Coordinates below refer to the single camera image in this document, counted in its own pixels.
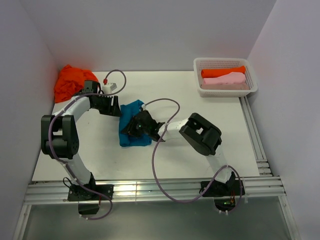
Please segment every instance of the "pink cloth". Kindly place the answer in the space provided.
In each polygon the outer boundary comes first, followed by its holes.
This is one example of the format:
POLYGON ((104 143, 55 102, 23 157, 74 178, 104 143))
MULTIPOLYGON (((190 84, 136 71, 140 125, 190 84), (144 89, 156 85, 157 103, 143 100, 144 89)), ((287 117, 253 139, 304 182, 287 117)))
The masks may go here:
POLYGON ((242 72, 231 72, 219 77, 210 77, 203 79, 203 85, 207 84, 245 84, 246 76, 242 72))

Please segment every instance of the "white plastic basket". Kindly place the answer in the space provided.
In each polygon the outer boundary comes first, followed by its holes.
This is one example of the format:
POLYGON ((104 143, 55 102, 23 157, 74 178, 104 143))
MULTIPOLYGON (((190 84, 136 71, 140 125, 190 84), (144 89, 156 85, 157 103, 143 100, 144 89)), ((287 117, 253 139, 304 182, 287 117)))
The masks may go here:
POLYGON ((249 62, 242 58, 199 57, 193 61, 194 77, 201 97, 239 98, 258 90, 256 75, 249 62), (231 69, 245 66, 245 83, 250 90, 208 90, 202 89, 202 69, 231 69))

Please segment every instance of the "folded orange towel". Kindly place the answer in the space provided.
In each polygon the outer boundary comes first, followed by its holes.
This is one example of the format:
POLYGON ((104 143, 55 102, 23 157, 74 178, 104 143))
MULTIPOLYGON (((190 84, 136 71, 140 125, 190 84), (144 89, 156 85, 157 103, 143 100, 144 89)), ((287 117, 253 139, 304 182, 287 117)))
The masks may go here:
POLYGON ((98 82, 97 77, 86 69, 66 65, 59 73, 59 78, 54 86, 54 102, 61 103, 84 88, 85 80, 98 82))
POLYGON ((243 73, 246 72, 245 66, 234 67, 234 68, 221 68, 221 69, 203 69, 201 71, 201 77, 204 78, 217 78, 223 75, 227 75, 229 73, 236 72, 236 73, 243 73))

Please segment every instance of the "white wall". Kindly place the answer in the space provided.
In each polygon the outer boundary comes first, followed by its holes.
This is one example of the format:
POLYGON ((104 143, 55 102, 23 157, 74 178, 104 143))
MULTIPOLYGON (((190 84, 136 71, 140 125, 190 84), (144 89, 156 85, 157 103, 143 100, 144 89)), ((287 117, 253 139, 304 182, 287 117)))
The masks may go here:
POLYGON ((319 0, 277 0, 249 56, 254 119, 306 240, 320 238, 319 9, 319 0))
POLYGON ((247 58, 276 0, 20 0, 59 67, 192 70, 247 58))
POLYGON ((53 106, 58 68, 18 0, 0 3, 0 235, 11 239, 53 106))

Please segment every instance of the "purple cable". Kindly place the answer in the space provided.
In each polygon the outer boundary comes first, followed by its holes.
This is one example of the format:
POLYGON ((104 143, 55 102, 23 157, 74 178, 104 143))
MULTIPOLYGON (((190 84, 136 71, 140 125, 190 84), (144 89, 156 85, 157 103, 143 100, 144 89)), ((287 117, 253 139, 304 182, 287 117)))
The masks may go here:
POLYGON ((88 191, 88 192, 90 192, 90 193, 97 194, 97 195, 99 195, 99 196, 107 199, 107 200, 110 202, 109 211, 108 211, 107 213, 105 213, 104 215, 102 215, 102 216, 99 216, 99 217, 86 217, 86 216, 83 216, 83 215, 81 216, 81 217, 83 217, 84 219, 87 219, 87 220, 99 220, 99 219, 103 219, 104 217, 106 217, 107 215, 109 215, 110 212, 111 212, 111 210, 112 210, 112 207, 113 207, 112 200, 111 200, 108 196, 106 196, 106 195, 104 195, 104 194, 102 194, 102 193, 100 193, 100 192, 97 192, 97 191, 94 191, 94 190, 91 190, 91 189, 85 187, 85 186, 77 179, 77 176, 75 176, 74 172, 70 169, 70 167, 68 166, 68 163, 67 163, 66 161, 60 159, 60 158, 57 156, 57 154, 56 154, 56 152, 55 152, 55 150, 54 150, 54 146, 53 146, 53 144, 52 144, 52 128, 53 128, 53 125, 54 125, 55 121, 57 120, 57 118, 60 117, 66 110, 68 110, 77 100, 79 100, 79 99, 81 99, 81 98, 84 98, 84 97, 88 97, 88 96, 112 96, 112 95, 116 95, 116 94, 120 93, 120 92, 125 88, 125 86, 127 85, 127 77, 126 77, 126 75, 125 75, 125 73, 124 73, 123 71, 118 70, 118 69, 114 69, 114 70, 108 72, 108 74, 105 76, 105 78, 107 78, 107 77, 108 77, 111 73, 113 73, 113 72, 120 72, 120 73, 123 75, 123 77, 124 77, 124 84, 123 84, 123 86, 122 86, 122 88, 121 88, 120 90, 118 90, 118 91, 116 91, 116 92, 114 92, 114 93, 110 93, 110 94, 87 93, 87 94, 80 95, 80 96, 77 97, 76 99, 74 99, 74 100, 72 100, 71 102, 69 102, 69 103, 64 107, 64 109, 63 109, 62 111, 60 111, 56 116, 54 116, 54 118, 52 119, 52 121, 51 121, 51 123, 50 123, 50 125, 49 125, 49 131, 48 131, 48 140, 49 140, 49 141, 48 141, 48 142, 49 142, 49 147, 50 147, 50 150, 51 150, 51 153, 52 153, 54 159, 56 159, 58 162, 60 162, 60 163, 62 163, 62 164, 65 164, 66 169, 69 171, 69 173, 70 173, 70 175, 73 177, 73 179, 74 179, 74 180, 76 179, 75 181, 76 181, 76 183, 77 183, 80 187, 82 187, 84 190, 86 190, 86 191, 88 191))
POLYGON ((149 104, 152 104, 152 103, 157 102, 157 101, 162 101, 162 100, 167 100, 167 101, 171 101, 171 102, 176 103, 177 106, 178 106, 178 109, 177 109, 177 111, 168 119, 168 121, 166 122, 165 127, 164 127, 164 131, 163 131, 162 135, 160 136, 159 140, 156 142, 156 144, 155 144, 155 146, 154 146, 154 149, 153 149, 153 152, 152 152, 152 161, 151 161, 152 173, 153 173, 153 177, 154 177, 155 183, 156 183, 157 186, 159 187, 160 191, 161 191, 167 198, 171 199, 172 201, 174 201, 174 202, 176 202, 176 203, 181 203, 181 204, 193 203, 193 202, 195 202, 196 200, 198 200, 199 198, 201 198, 201 197, 207 192, 207 190, 209 189, 209 187, 211 186, 211 184, 214 182, 214 180, 215 180, 215 178, 217 177, 217 175, 218 175, 223 169, 225 169, 225 168, 230 168, 230 169, 232 169, 232 170, 235 172, 235 174, 237 175, 237 177, 238 177, 238 179, 239 179, 239 186, 240 186, 239 200, 238 200, 238 202, 236 203, 236 205, 234 206, 234 208, 233 208, 232 210, 228 211, 228 212, 234 211, 234 210, 238 207, 238 205, 239 205, 239 203, 240 203, 240 201, 241 201, 241 198, 242 198, 242 188, 243 188, 243 186, 242 186, 241 179, 240 179, 240 176, 239 176, 238 172, 237 172, 232 166, 230 166, 230 165, 223 165, 223 166, 214 174, 214 176, 212 177, 211 181, 210 181, 210 182, 208 183, 208 185, 205 187, 205 189, 203 190, 203 192, 201 192, 198 196, 196 196, 196 197, 193 198, 193 199, 190 199, 190 200, 178 200, 178 199, 175 199, 174 197, 170 196, 170 195, 162 188, 162 186, 161 186, 161 184, 160 184, 160 182, 159 182, 159 179, 158 179, 158 177, 157 177, 157 174, 156 174, 155 154, 156 154, 156 150, 157 150, 157 148, 158 148, 158 146, 159 146, 159 143, 162 142, 162 139, 163 139, 164 135, 165 135, 166 132, 167 132, 168 124, 170 123, 170 121, 171 121, 171 120, 178 114, 178 112, 180 111, 180 104, 179 104, 177 101, 175 101, 175 100, 173 100, 173 99, 170 99, 170 98, 159 98, 159 99, 150 101, 150 102, 146 103, 145 105, 147 106, 147 105, 149 105, 149 104))

